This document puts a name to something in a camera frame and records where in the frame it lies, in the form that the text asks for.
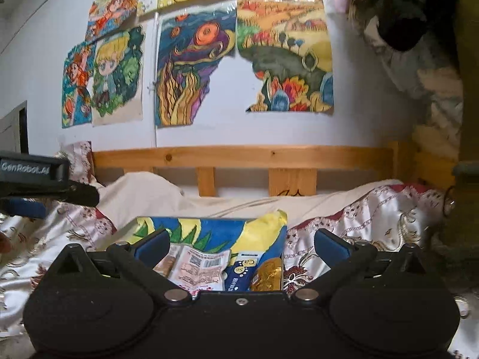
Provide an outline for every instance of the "doorway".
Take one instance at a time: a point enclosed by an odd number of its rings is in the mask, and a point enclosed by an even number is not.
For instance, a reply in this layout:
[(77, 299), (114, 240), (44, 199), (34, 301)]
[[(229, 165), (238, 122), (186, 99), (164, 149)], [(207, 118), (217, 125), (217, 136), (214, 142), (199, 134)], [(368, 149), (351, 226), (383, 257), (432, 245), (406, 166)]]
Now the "doorway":
[(28, 153), (26, 102), (0, 119), (0, 151)]

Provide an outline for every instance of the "swirl painting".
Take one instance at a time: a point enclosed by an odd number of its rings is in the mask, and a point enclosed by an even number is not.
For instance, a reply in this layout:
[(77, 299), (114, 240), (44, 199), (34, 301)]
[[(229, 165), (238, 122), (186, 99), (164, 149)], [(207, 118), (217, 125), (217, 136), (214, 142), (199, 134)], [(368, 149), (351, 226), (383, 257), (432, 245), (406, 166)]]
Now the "swirl painting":
[(236, 8), (221, 5), (164, 20), (158, 49), (155, 125), (191, 125), (211, 74), (234, 52)]
[(62, 128), (92, 122), (87, 85), (93, 75), (95, 44), (75, 46), (65, 60), (62, 90)]
[(237, 43), (263, 81), (258, 111), (331, 112), (331, 43), (319, 0), (239, 0)]

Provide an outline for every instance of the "bed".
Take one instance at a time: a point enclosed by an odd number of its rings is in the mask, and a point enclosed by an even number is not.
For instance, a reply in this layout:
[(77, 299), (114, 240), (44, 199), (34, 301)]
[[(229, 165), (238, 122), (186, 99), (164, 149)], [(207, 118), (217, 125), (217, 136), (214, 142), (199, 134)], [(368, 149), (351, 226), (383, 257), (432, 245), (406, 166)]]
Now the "bed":
[(317, 170), (373, 170), (377, 179), (454, 185), (456, 162), (420, 150), (412, 142), (388, 147), (348, 146), (204, 146), (103, 151), (93, 154), (95, 172), (123, 173), (161, 168), (195, 168), (199, 195), (215, 197), (215, 168), (268, 169), (270, 196), (316, 194)]
[[(32, 355), (22, 309), (61, 249), (72, 242), (86, 250), (103, 249), (128, 239), (131, 234), (122, 228), (138, 216), (251, 218), (285, 211), (284, 290), (291, 293), (328, 270), (313, 255), (319, 227), (348, 242), (365, 240), (385, 251), (396, 251), (407, 242), (421, 243), (426, 228), (442, 220), (444, 195), (408, 182), (435, 182), (439, 188), (454, 182), (454, 163), (438, 164), (413, 144), (401, 142), (384, 148), (212, 146), (96, 153), (88, 142), (80, 142), (64, 147), (63, 154), (72, 164), (70, 178), (95, 185), (100, 204), (85, 208), (52, 201), (46, 220), (14, 217), (0, 227), (14, 248), (0, 259), (0, 357)], [(185, 196), (154, 174), (158, 168), (195, 168), (201, 197)], [(215, 168), (268, 169), (271, 197), (212, 197), (216, 195)], [(95, 175), (112, 169), (121, 169), (125, 175), (107, 187), (100, 185)], [(318, 169), (371, 169), (379, 181), (315, 195)], [(463, 333), (451, 347), (474, 352), (474, 344)]]

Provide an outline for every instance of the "wooden bed frame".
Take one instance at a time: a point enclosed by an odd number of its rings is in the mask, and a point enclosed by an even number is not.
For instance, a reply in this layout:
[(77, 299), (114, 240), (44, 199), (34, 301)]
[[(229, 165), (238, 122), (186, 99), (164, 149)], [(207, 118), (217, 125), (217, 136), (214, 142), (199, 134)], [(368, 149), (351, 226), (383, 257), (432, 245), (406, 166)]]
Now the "wooden bed frame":
[(268, 169), (269, 195), (316, 194), (317, 171), (374, 170), (378, 180), (397, 178), (446, 189), (454, 184), (451, 160), (419, 152), (408, 142), (386, 148), (348, 146), (203, 146), (103, 151), (93, 154), (95, 172), (155, 172), (195, 168), (199, 195), (216, 196), (215, 168)]

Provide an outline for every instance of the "gold wrapper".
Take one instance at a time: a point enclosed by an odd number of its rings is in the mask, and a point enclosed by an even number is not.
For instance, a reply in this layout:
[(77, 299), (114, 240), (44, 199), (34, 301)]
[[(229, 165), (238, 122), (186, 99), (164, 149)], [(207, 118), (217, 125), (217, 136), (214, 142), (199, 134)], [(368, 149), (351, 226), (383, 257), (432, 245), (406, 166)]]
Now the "gold wrapper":
[(281, 290), (281, 278), (283, 275), (283, 263), (281, 258), (273, 258), (258, 267), (251, 281), (251, 291), (275, 291)]

